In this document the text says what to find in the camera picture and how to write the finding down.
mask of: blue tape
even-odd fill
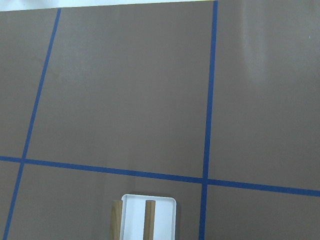
[[[101,166],[88,166],[88,165],[79,165],[79,164],[72,164],[72,163],[54,162],[54,161],[26,159],[24,163],[39,165],[39,166],[63,168],[63,169],[75,169],[75,170],[90,171],[90,172],[97,172],[97,173],[135,176],[135,177],[150,178],[150,179],[163,179],[163,180],[171,180],[171,181],[187,182],[187,183],[195,183],[195,184],[201,184],[203,181],[202,178],[200,177],[179,176],[179,175],[171,175],[171,174],[125,170],[125,169],[109,168],[109,167],[101,167]]]
[[[207,105],[206,105],[205,139],[204,139],[203,170],[202,170],[203,184],[201,189],[199,238],[198,238],[199,240],[204,240],[205,233],[206,233],[207,191],[208,191],[211,122],[212,122],[212,107],[213,107],[213,96],[214,96],[214,78],[215,78],[215,62],[216,62],[217,20],[218,20],[218,2],[213,1],[209,84],[208,84],[208,97],[207,97]]]
[[[17,158],[17,157],[0,156],[0,161],[4,161],[4,162],[21,163],[22,160],[23,160],[22,158]],[[125,169],[100,167],[100,166],[88,166],[88,165],[79,165],[79,164],[71,164],[71,163],[63,163],[63,162],[54,162],[54,161],[42,161],[42,160],[34,160],[34,159],[25,159],[24,164],[63,168],[63,169],[73,169],[73,170],[81,170],[81,171],[89,171],[89,172],[97,172],[97,173],[135,176],[135,177],[141,177],[141,178],[171,180],[171,181],[206,185],[206,183],[203,182],[203,178],[200,178],[200,177],[180,176],[180,175],[125,170]],[[320,197],[320,190],[263,185],[263,184],[246,183],[246,182],[238,182],[238,181],[208,179],[207,185]]]
[[[11,162],[11,163],[21,163],[22,158],[11,157],[11,156],[0,156],[0,161]]]
[[[236,181],[224,181],[224,180],[215,180],[215,179],[209,179],[208,184],[214,185],[214,186],[222,186],[222,187],[230,187],[230,188],[238,188],[238,189],[250,189],[250,190],[274,192],[274,193],[320,197],[320,191],[302,189],[302,188],[262,185],[262,184],[236,182]]]
[[[22,158],[21,158],[21,161],[20,161],[20,167],[19,167],[18,175],[16,177],[16,182],[15,182],[14,191],[13,191],[13,195],[12,195],[12,199],[11,199],[10,209],[9,209],[9,213],[8,213],[8,217],[7,217],[7,220],[6,220],[5,229],[4,229],[4,233],[3,233],[3,240],[7,240],[7,238],[8,238],[10,225],[11,225],[11,220],[12,220],[12,216],[13,216],[13,213],[14,213],[15,204],[16,204],[18,191],[19,191],[19,186],[20,186],[20,182],[21,182],[21,177],[22,177],[22,174],[23,174],[23,171],[24,171],[24,160],[26,159],[28,148],[29,148],[31,134],[32,134],[32,130],[33,130],[33,127],[34,127],[36,114],[37,114],[37,109],[38,109],[38,105],[39,105],[40,95],[41,95],[41,91],[42,91],[43,84],[44,84],[44,81],[45,81],[46,72],[47,72],[47,68],[48,68],[48,64],[49,64],[49,60],[50,60],[50,55],[51,55],[51,50],[52,50],[52,47],[54,45],[54,40],[55,40],[57,28],[58,28],[58,23],[59,23],[59,19],[60,19],[60,13],[61,13],[61,8],[58,8],[58,10],[56,12],[56,17],[55,17],[53,30],[52,30],[52,34],[51,34],[48,50],[47,50],[47,53],[46,53],[46,57],[45,57],[45,61],[44,61],[43,69],[42,69],[42,73],[41,73],[41,78],[40,78],[38,90],[36,92],[36,97],[35,97],[35,100],[34,100],[33,110],[32,110],[30,123],[29,123],[29,128],[28,128],[28,132],[27,132],[27,135],[26,135],[26,139],[25,139]]]
[[[46,73],[47,73],[47,68],[48,68],[48,64],[49,64],[49,60],[50,60],[51,50],[52,50],[52,47],[54,45],[54,40],[55,40],[57,28],[58,28],[58,23],[59,23],[59,19],[60,19],[60,13],[61,13],[61,8],[58,8],[58,10],[56,12],[56,17],[55,17],[53,30],[52,30],[52,34],[51,34],[48,50],[47,50],[47,53],[46,53],[46,57],[45,57],[45,61],[44,61],[43,69],[42,69],[42,73],[41,73],[41,78],[40,78],[40,82],[39,82],[39,86],[38,86],[38,91],[36,93],[36,97],[35,97],[35,101],[34,101],[34,106],[33,106],[32,115],[31,115],[30,124],[29,124],[29,129],[28,129],[28,132],[27,132],[27,135],[26,135],[26,140],[25,140],[24,149],[23,149],[23,153],[22,153],[22,158],[23,159],[25,159],[27,157],[27,152],[28,152],[28,148],[29,148],[31,134],[32,134],[32,130],[34,128],[34,123],[35,123],[36,114],[37,114],[37,110],[38,110],[40,95],[41,95],[41,91],[42,91],[42,88],[43,88],[43,85],[44,85],[44,81],[45,81],[45,77],[46,77]]]

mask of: wooden slat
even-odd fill
[[[156,201],[145,201],[143,240],[154,239]]]
[[[109,240],[120,240],[122,200],[112,201]]]

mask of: white container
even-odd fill
[[[176,200],[172,197],[125,194],[121,198],[121,240],[141,240],[144,236],[146,200],[155,201],[153,240],[175,240]]]

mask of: blue tape line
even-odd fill
[[[21,163],[22,158],[0,156],[0,161]],[[54,167],[54,168],[63,168],[63,169],[74,169],[74,170],[82,170],[82,171],[97,172],[97,173],[135,176],[135,177],[142,177],[142,178],[171,180],[171,181],[187,182],[187,183],[194,183],[194,184],[203,184],[203,178],[200,178],[200,177],[179,176],[179,175],[125,170],[125,169],[100,167],[100,166],[88,166],[88,165],[79,165],[79,164],[53,162],[53,161],[42,161],[42,160],[34,160],[34,159],[25,159],[24,164],[47,166],[47,167]],[[320,190],[292,188],[292,187],[284,187],[284,186],[273,186],[273,185],[263,185],[263,184],[254,184],[254,183],[246,183],[246,182],[238,182],[238,181],[208,179],[207,185],[229,187],[229,188],[239,188],[239,189],[248,189],[248,190],[258,190],[258,191],[265,191],[265,192],[284,193],[284,194],[293,194],[293,195],[320,197]]]
[[[214,186],[222,186],[222,187],[230,187],[230,188],[238,188],[238,189],[250,189],[250,190],[259,190],[259,191],[266,191],[266,192],[274,192],[274,193],[320,197],[320,191],[302,189],[302,188],[262,185],[262,184],[236,182],[236,181],[224,181],[224,180],[216,180],[216,179],[209,179],[208,184],[214,185]]]
[[[8,238],[11,219],[12,219],[12,216],[14,213],[14,208],[15,208],[15,204],[16,204],[16,199],[17,199],[17,195],[18,195],[18,190],[19,190],[23,170],[24,170],[24,163],[22,162],[20,164],[19,171],[18,171],[16,181],[15,181],[15,186],[14,186],[14,190],[13,190],[13,194],[12,194],[9,213],[8,213],[8,217],[7,217],[5,228],[4,228],[3,240],[7,240],[7,238]]]
[[[21,163],[22,158],[11,157],[11,156],[0,156],[0,161],[12,162],[12,163]]]
[[[39,166],[63,168],[63,169],[75,169],[75,170],[90,171],[90,172],[97,172],[97,173],[135,176],[135,177],[150,178],[150,179],[163,179],[163,180],[171,180],[171,181],[187,182],[187,183],[195,183],[195,184],[201,184],[203,181],[202,178],[200,177],[179,176],[179,175],[171,175],[171,174],[125,170],[125,169],[109,168],[109,167],[102,167],[102,166],[88,166],[88,165],[80,165],[80,164],[72,164],[72,163],[54,162],[54,161],[26,159],[24,163],[39,165]]]
[[[54,45],[54,40],[55,40],[57,28],[58,28],[60,13],[61,13],[61,8],[58,8],[58,10],[56,12],[55,22],[54,22],[54,25],[53,25],[53,30],[52,30],[52,34],[51,34],[48,50],[47,50],[47,53],[46,53],[46,57],[45,57],[45,61],[44,61],[43,69],[42,69],[42,73],[41,73],[41,78],[40,78],[40,82],[39,82],[39,86],[38,86],[38,91],[36,93],[36,97],[35,97],[35,101],[34,101],[34,106],[33,106],[33,110],[32,110],[32,115],[31,115],[31,119],[30,119],[28,133],[26,135],[25,145],[24,145],[23,154],[22,154],[22,158],[23,159],[25,159],[27,157],[27,152],[28,152],[28,148],[29,148],[31,134],[32,134],[32,130],[33,130],[33,127],[34,127],[35,118],[36,118],[36,114],[37,114],[37,109],[38,109],[38,105],[39,105],[40,95],[41,95],[42,87],[44,85],[44,81],[45,81],[45,77],[46,77],[46,73],[47,73],[47,68],[48,68],[48,64],[49,64],[49,60],[50,60],[51,50],[52,50],[52,47]]]
[[[37,109],[38,109],[38,105],[39,105],[40,95],[41,95],[41,91],[42,91],[42,88],[43,88],[44,80],[45,80],[45,77],[46,77],[46,72],[47,72],[47,68],[48,68],[48,64],[49,64],[49,60],[50,60],[50,55],[51,55],[51,50],[52,50],[52,47],[53,47],[53,44],[54,44],[54,40],[55,40],[57,28],[58,28],[60,13],[61,13],[61,8],[58,8],[57,12],[56,12],[56,17],[55,17],[53,30],[52,30],[52,34],[51,34],[48,50],[47,50],[47,53],[46,53],[46,57],[45,57],[45,61],[44,61],[43,69],[42,69],[42,73],[41,73],[41,78],[40,78],[38,90],[36,92],[36,97],[35,97],[35,100],[34,100],[33,110],[32,110],[32,114],[31,114],[31,118],[30,118],[28,132],[27,132],[26,139],[25,139],[25,144],[24,144],[24,148],[23,148],[20,167],[19,167],[18,175],[16,177],[16,182],[15,182],[14,191],[13,191],[13,195],[12,195],[12,199],[11,199],[10,209],[9,209],[9,213],[8,213],[8,217],[7,217],[7,220],[6,220],[6,225],[5,225],[5,229],[4,229],[4,233],[3,233],[3,240],[7,240],[7,238],[8,238],[10,225],[11,225],[11,220],[12,220],[12,216],[13,216],[13,213],[14,213],[15,204],[16,204],[16,200],[17,200],[17,196],[18,196],[20,181],[21,181],[21,177],[22,177],[22,174],[23,174],[23,171],[24,171],[24,160],[26,159],[28,148],[29,148],[31,134],[32,134],[32,130],[33,130],[33,127],[34,127],[36,114],[37,114]]]
[[[204,155],[203,155],[203,171],[202,171],[203,184],[201,189],[199,238],[198,238],[199,240],[204,240],[205,233],[206,233],[210,139],[211,139],[211,122],[212,122],[212,107],[213,107],[213,96],[214,96],[214,78],[215,78],[215,62],[216,62],[217,20],[218,20],[217,16],[218,16],[218,1],[213,1],[209,84],[208,84],[208,97],[207,97],[207,105],[206,105],[205,139],[204,139]]]

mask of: grid line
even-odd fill
[[[211,23],[211,49],[210,49],[208,96],[207,96],[206,119],[205,119],[205,138],[204,138],[203,170],[202,170],[203,182],[201,186],[199,236],[198,236],[199,240],[204,240],[206,235],[206,212],[207,212],[207,193],[208,193],[208,178],[209,178],[212,108],[213,108],[213,100],[214,100],[218,1],[213,1],[212,7],[213,9],[212,9],[212,23]]]
[[[0,156],[0,161],[3,161],[3,162],[21,163],[22,160],[23,160],[22,158],[18,158],[18,157]],[[171,174],[126,170],[126,169],[109,168],[109,167],[101,167],[101,166],[79,165],[79,164],[54,162],[54,161],[25,159],[24,164],[45,166],[45,167],[52,167],[52,168],[70,169],[70,170],[80,170],[80,171],[96,172],[96,173],[116,174],[116,175],[122,175],[122,176],[133,176],[133,177],[141,177],[141,178],[187,182],[187,183],[193,183],[193,184],[203,183],[203,179],[201,177],[171,175]],[[312,190],[312,189],[305,189],[305,188],[274,186],[274,185],[256,184],[256,183],[239,182],[239,181],[227,181],[227,180],[219,180],[219,179],[208,179],[207,184],[211,186],[220,186],[220,187],[227,187],[227,188],[238,188],[238,189],[248,189],[248,190],[256,190],[256,191],[263,191],[263,192],[274,192],[274,193],[283,193],[283,194],[320,197],[320,190]]]
[[[10,225],[11,225],[11,220],[12,220],[12,216],[14,214],[14,209],[15,209],[16,200],[17,200],[17,196],[18,196],[18,191],[19,191],[19,187],[20,187],[21,177],[22,177],[22,174],[23,174],[23,171],[24,171],[25,160],[26,160],[26,156],[27,156],[27,153],[28,153],[31,134],[32,134],[32,130],[33,130],[35,119],[36,119],[36,114],[37,114],[37,109],[38,109],[38,105],[39,105],[40,95],[41,95],[42,87],[44,85],[46,72],[47,72],[47,68],[48,68],[48,64],[49,64],[49,60],[50,60],[51,50],[52,50],[52,47],[54,45],[54,40],[55,40],[57,28],[58,28],[58,23],[59,23],[59,19],[60,19],[60,13],[61,13],[61,8],[58,8],[57,11],[56,11],[56,16],[55,16],[55,21],[54,21],[54,24],[53,24],[53,29],[52,29],[52,33],[51,33],[51,37],[50,37],[50,42],[49,42],[49,46],[48,46],[47,53],[46,53],[46,56],[45,56],[44,65],[43,65],[43,68],[42,68],[40,82],[39,82],[38,89],[37,89],[36,96],[35,96],[35,100],[34,100],[34,105],[33,105],[33,110],[32,110],[32,114],[31,114],[31,118],[30,118],[28,132],[27,132],[27,135],[26,135],[25,143],[24,143],[22,158],[20,159],[19,171],[18,171],[18,174],[17,174],[17,177],[16,177],[16,181],[15,181],[15,185],[14,185],[14,191],[13,191],[13,194],[12,194],[9,213],[8,213],[8,217],[7,217],[7,220],[6,220],[5,229],[4,229],[4,233],[3,233],[3,240],[7,240],[7,238],[8,238]]]

